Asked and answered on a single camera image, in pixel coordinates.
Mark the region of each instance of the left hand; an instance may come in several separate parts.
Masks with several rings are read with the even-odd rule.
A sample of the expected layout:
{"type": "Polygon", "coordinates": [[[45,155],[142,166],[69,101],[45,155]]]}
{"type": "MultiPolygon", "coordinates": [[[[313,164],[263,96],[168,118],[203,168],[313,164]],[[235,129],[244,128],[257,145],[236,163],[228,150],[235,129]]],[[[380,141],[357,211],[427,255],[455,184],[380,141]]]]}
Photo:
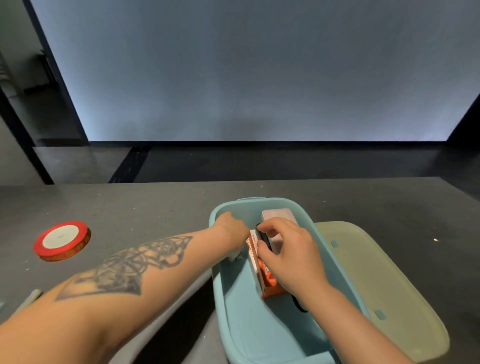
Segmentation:
{"type": "Polygon", "coordinates": [[[217,217],[213,228],[223,229],[227,232],[228,243],[231,247],[229,256],[235,256],[239,253],[250,233],[243,221],[235,219],[231,212],[225,212],[217,217]]]}

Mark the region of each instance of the black floor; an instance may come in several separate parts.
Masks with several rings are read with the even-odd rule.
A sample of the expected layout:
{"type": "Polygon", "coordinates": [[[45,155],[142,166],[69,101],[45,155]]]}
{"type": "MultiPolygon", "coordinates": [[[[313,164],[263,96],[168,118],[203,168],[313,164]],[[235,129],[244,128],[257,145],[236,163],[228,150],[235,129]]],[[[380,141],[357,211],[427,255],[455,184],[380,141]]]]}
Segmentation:
{"type": "Polygon", "coordinates": [[[129,182],[439,176],[480,200],[479,151],[440,144],[156,146],[129,182]]]}

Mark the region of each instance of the light blue plastic basket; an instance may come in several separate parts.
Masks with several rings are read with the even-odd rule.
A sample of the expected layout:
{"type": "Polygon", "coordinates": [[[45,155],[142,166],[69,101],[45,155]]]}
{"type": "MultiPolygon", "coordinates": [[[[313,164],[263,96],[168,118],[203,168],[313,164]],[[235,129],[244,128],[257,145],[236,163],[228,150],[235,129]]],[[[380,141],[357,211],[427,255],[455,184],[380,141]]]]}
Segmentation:
{"type": "MultiPolygon", "coordinates": [[[[370,319],[363,300],[337,259],[297,203],[284,198],[251,197],[215,208],[209,225],[230,211],[250,229],[261,222],[263,210],[289,208],[298,224],[318,244],[330,283],[370,319]]],[[[256,277],[243,251],[243,259],[225,259],[214,267],[214,296],[220,337],[231,364],[334,364],[328,338],[308,313],[300,312],[289,294],[260,299],[256,277]]]]}

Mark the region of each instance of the right hand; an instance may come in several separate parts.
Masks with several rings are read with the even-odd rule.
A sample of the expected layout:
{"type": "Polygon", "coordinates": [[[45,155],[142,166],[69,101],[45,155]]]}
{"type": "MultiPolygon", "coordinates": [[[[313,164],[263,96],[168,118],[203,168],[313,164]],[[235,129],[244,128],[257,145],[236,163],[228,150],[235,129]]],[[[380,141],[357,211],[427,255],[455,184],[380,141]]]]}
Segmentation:
{"type": "Polygon", "coordinates": [[[283,246],[279,255],[260,241],[258,256],[287,291],[302,299],[319,285],[329,286],[318,246],[308,231],[286,218],[271,218],[257,229],[270,237],[278,233],[282,235],[283,246]]]}

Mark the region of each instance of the white backdrop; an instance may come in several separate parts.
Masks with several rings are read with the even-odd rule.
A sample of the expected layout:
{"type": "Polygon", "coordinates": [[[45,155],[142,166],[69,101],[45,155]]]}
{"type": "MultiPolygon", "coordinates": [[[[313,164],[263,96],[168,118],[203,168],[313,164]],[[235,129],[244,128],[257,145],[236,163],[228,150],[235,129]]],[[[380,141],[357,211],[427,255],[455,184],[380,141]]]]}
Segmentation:
{"type": "Polygon", "coordinates": [[[446,140],[476,0],[31,0],[91,141],[446,140]]]}

